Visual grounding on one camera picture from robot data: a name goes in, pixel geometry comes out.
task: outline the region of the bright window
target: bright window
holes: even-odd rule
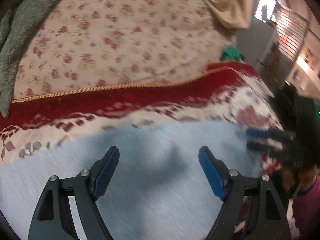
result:
[[[254,14],[254,16],[261,21],[262,21],[261,13],[262,13],[263,5],[267,6],[267,18],[271,20],[273,11],[276,6],[276,0],[259,0],[259,5],[257,7],[256,13]]]

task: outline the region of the metal screw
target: metal screw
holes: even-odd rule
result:
[[[262,175],[262,179],[263,179],[264,181],[268,181],[268,180],[270,179],[270,177],[269,177],[268,175],[266,175],[266,174],[263,174],[263,175]]]
[[[238,171],[236,171],[236,170],[231,170],[231,171],[229,171],[229,174],[230,174],[232,177],[235,177],[235,176],[238,175]]]
[[[81,171],[80,175],[82,177],[88,176],[89,175],[89,171],[88,170],[83,170],[83,171]]]
[[[50,181],[55,181],[56,179],[57,179],[57,176],[56,176],[56,175],[52,175],[52,176],[49,178]]]

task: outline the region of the green object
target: green object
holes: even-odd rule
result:
[[[226,47],[221,56],[221,61],[240,61],[241,54],[240,52],[234,47]]]

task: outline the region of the light blue fabric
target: light blue fabric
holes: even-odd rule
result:
[[[115,240],[204,237],[222,202],[211,191],[198,161],[208,146],[229,169],[257,177],[260,157],[247,153],[243,128],[227,122],[173,122],[158,128],[123,128],[64,143],[0,168],[0,208],[27,239],[34,208],[53,174],[61,179],[89,169],[111,145],[120,161],[97,206]],[[80,239],[86,239],[74,214]]]

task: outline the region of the gray blanket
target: gray blanket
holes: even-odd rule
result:
[[[246,151],[242,127],[227,122],[172,122],[158,128],[110,130],[39,151],[0,167],[0,209],[22,240],[49,177],[77,175],[111,145],[120,161],[97,207],[116,240],[200,240],[216,219],[216,197],[198,161],[208,146],[217,159],[244,176],[260,174],[260,157]],[[70,198],[78,238],[85,240]]]
[[[0,113],[9,116],[19,62],[60,0],[15,0],[0,23]]]

